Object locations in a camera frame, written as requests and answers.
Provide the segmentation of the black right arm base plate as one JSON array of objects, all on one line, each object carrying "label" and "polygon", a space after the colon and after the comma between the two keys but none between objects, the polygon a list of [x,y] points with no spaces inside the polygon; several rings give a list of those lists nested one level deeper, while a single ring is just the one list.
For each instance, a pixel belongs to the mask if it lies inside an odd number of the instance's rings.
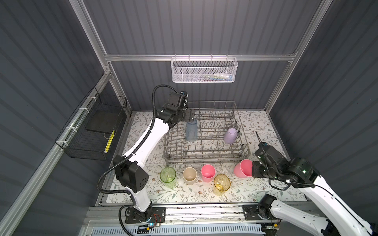
[{"label": "black right arm base plate", "polygon": [[277,221],[278,218],[274,217],[271,213],[270,205],[260,204],[247,204],[242,205],[245,220],[273,220]]}]

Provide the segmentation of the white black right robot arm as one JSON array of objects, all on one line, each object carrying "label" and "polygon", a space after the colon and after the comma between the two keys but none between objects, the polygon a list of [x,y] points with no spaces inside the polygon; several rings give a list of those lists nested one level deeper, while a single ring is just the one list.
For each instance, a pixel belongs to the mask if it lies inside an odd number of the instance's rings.
[{"label": "white black right robot arm", "polygon": [[265,194],[257,205],[261,219],[287,221],[314,236],[376,236],[377,224],[371,224],[355,213],[328,185],[320,172],[307,160],[288,161],[273,146],[260,142],[253,162],[254,178],[280,181],[286,188],[298,189],[324,214],[308,214]]}]

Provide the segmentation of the lilac plastic cup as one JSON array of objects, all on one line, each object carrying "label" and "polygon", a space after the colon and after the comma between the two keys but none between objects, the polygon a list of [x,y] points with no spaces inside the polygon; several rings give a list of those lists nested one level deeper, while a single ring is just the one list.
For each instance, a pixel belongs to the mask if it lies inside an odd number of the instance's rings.
[{"label": "lilac plastic cup", "polygon": [[224,135],[224,142],[227,144],[233,144],[238,137],[238,132],[235,128],[229,128]]}]

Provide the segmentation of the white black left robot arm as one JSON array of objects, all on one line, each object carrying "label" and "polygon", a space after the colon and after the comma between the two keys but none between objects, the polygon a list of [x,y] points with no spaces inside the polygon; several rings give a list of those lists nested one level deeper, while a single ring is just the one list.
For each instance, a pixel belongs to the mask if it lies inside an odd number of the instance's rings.
[{"label": "white black left robot arm", "polygon": [[189,109],[187,99],[186,91],[172,92],[167,103],[154,110],[153,118],[142,137],[116,160],[116,179],[130,195],[133,207],[139,212],[149,211],[152,205],[146,190],[149,174],[144,170],[149,155],[176,124],[194,120],[194,112]]}]

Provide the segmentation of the blue transparent cup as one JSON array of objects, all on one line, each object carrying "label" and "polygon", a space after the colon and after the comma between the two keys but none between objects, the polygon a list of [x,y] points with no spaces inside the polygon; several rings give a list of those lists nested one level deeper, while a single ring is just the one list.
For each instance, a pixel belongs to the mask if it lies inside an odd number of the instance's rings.
[{"label": "blue transparent cup", "polygon": [[187,122],[186,124],[186,140],[187,141],[197,141],[198,139],[198,123],[194,119],[192,122]]}]

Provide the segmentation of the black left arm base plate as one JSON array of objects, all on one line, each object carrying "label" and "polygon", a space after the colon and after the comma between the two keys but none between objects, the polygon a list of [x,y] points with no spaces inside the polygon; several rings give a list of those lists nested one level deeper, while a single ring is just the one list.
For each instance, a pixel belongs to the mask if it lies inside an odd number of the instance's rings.
[{"label": "black left arm base plate", "polygon": [[126,224],[137,223],[164,223],[166,216],[165,207],[150,207],[146,212],[141,212],[134,207],[128,207],[125,213]]}]

